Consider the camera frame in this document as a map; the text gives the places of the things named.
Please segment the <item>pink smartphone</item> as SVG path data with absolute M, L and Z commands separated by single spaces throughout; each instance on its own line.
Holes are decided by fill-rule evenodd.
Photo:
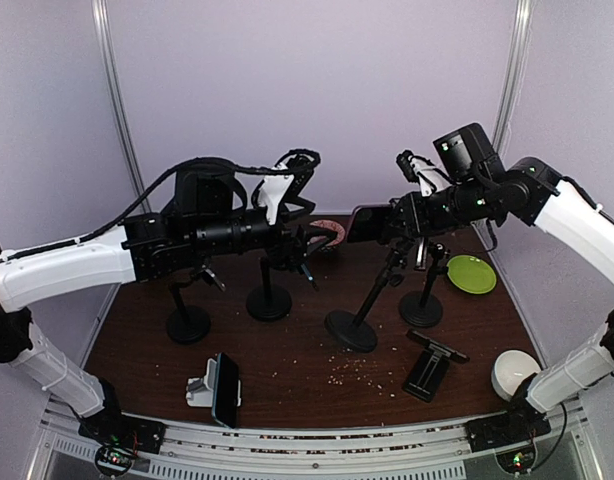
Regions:
M 394 238 L 393 229 L 389 225 L 392 210 L 393 207 L 389 204 L 357 206 L 346 228 L 346 241 L 376 241 L 380 244 L 391 241 Z

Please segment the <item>black stand with pink phone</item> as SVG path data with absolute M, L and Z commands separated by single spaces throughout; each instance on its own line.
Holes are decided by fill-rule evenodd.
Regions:
M 407 266 L 411 240 L 401 239 L 390 246 L 384 266 L 377 274 L 374 284 L 356 312 L 333 310 L 324 319 L 326 331 L 343 347 L 358 353 L 371 353 L 378 344 L 375 330 L 366 318 L 387 285 L 398 286 L 402 275 L 396 269 Z

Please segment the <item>black folding phone stand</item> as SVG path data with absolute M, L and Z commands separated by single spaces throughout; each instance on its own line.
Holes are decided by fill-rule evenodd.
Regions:
M 431 403 L 450 363 L 465 364 L 470 361 L 470 357 L 413 329 L 410 329 L 406 336 L 420 344 L 423 351 L 403 382 L 402 390 L 419 400 Z

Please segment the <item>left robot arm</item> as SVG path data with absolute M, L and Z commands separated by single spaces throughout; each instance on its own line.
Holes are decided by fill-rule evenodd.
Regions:
M 210 259 L 262 249 L 283 269 L 300 268 L 307 241 L 292 221 L 313 210 L 300 193 L 319 165 L 318 154 L 297 149 L 271 167 L 252 167 L 260 182 L 248 193 L 243 166 L 217 157 L 179 163 L 166 171 L 173 198 L 158 213 L 126 208 L 81 237 L 25 250 L 0 247 L 0 364 L 21 370 L 60 397 L 101 442 L 120 444 L 131 433 L 113 386 L 69 360 L 33 322 L 33 303 L 108 284 L 147 282 L 187 269 L 210 283 Z

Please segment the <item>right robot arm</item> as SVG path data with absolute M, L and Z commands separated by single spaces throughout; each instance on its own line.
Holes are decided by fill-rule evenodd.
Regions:
M 503 224 L 510 216 L 536 229 L 586 263 L 589 281 L 568 280 L 556 261 L 541 264 L 540 285 L 573 287 L 589 296 L 597 286 L 614 290 L 614 220 L 572 177 L 536 156 L 502 163 L 483 127 L 471 123 L 433 142 L 444 166 L 445 186 L 432 183 L 433 164 L 404 150 L 396 163 L 419 190 L 397 200 L 389 233 L 415 241 L 433 238 L 477 221 Z M 588 308 L 591 334 L 561 360 L 523 380 L 500 419 L 506 440 L 522 440 L 538 418 L 559 403 L 614 376 L 614 306 Z

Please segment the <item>silver smartphone on right stand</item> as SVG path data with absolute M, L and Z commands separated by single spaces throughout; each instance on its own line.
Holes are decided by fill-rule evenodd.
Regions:
M 414 256 L 414 269 L 416 271 L 426 270 L 428 240 L 420 238 L 417 242 L 416 252 Z

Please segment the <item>grey smartphone on left stand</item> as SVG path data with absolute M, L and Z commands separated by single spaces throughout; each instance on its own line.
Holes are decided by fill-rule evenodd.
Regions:
M 200 272 L 200 278 L 209 286 L 216 286 L 222 292 L 226 290 L 225 283 L 218 278 L 211 268 L 204 268 Z

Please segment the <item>black right gooseneck stand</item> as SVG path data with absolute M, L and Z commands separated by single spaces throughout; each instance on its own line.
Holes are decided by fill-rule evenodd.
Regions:
M 448 273 L 449 252 L 442 243 L 435 243 L 428 249 L 432 263 L 427 269 L 424 287 L 421 291 L 412 291 L 404 295 L 398 306 L 401 318 L 417 328 L 431 328 L 442 319 L 443 306 L 432 293 L 432 288 L 439 276 Z

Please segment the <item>black gooseneck stand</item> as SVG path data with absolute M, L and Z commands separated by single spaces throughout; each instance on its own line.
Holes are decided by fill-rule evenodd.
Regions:
M 442 243 L 435 243 L 428 249 L 432 263 L 427 269 L 424 287 L 421 291 L 412 291 L 404 295 L 398 306 L 401 318 L 417 328 L 431 328 L 442 319 L 443 306 L 432 293 L 432 288 L 439 276 L 448 273 L 449 252 Z
M 201 341 L 209 333 L 211 320 L 209 314 L 198 306 L 187 306 L 181 291 L 198 281 L 198 273 L 190 273 L 186 281 L 176 281 L 169 285 L 169 292 L 175 304 L 175 310 L 166 321 L 166 333 L 169 338 L 181 345 L 190 345 Z

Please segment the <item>black left gooseneck stand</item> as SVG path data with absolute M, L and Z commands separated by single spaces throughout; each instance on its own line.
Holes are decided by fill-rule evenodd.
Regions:
M 166 333 L 169 338 L 181 345 L 190 345 L 201 341 L 209 333 L 211 320 L 209 314 L 198 306 L 187 306 L 181 291 L 198 281 L 198 273 L 190 273 L 186 281 L 176 281 L 169 285 L 169 292 L 175 304 L 175 310 L 166 321 Z

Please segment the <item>blue smartphone on white stand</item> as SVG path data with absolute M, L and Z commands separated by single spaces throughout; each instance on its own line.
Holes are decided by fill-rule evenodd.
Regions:
M 239 367 L 225 353 L 217 357 L 212 418 L 219 425 L 235 429 L 239 404 Z

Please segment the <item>white bowl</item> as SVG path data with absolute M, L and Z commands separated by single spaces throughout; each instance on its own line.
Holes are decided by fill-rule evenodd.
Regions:
M 491 385 L 504 401 L 510 401 L 520 384 L 541 370 L 538 362 L 521 350 L 501 353 L 491 370 Z

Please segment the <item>aluminium frame post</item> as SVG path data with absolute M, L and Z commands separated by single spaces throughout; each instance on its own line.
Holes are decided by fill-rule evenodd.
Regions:
M 532 0 L 518 0 L 516 2 L 506 73 L 492 141 L 498 153 L 503 153 L 510 132 L 513 110 L 520 94 L 535 5 L 536 2 Z
M 128 171 L 133 194 L 139 198 L 145 192 L 145 184 L 136 156 L 128 117 L 121 92 L 113 37 L 109 21 L 108 2 L 91 1 L 94 29 L 99 44 L 108 94 L 111 101 L 112 118 L 118 135 L 122 158 Z

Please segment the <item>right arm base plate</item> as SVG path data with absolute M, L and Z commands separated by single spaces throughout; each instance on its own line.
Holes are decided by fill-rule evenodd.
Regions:
M 527 419 L 520 415 L 502 413 L 482 417 L 465 424 L 466 436 L 473 453 L 497 449 L 551 432 L 551 425 L 544 417 Z

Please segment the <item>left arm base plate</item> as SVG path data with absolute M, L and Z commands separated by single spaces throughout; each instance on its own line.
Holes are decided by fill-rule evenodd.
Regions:
M 131 453 L 158 454 L 164 440 L 166 425 L 159 421 L 124 416 L 119 433 L 102 433 L 80 423 L 78 434 L 101 445 L 119 447 Z

